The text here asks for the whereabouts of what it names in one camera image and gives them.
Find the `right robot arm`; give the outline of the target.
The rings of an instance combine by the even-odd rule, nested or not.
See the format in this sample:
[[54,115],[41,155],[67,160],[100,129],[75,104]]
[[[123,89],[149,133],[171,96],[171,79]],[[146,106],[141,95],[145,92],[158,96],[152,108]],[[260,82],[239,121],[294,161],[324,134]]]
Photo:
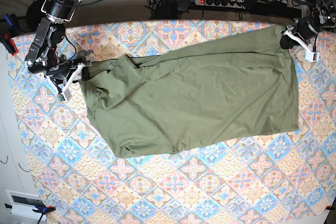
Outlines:
[[72,60],[58,56],[57,45],[64,39],[66,23],[71,21],[82,0],[44,0],[40,7],[41,18],[34,41],[25,57],[30,73],[43,73],[54,84],[69,80],[76,66]]

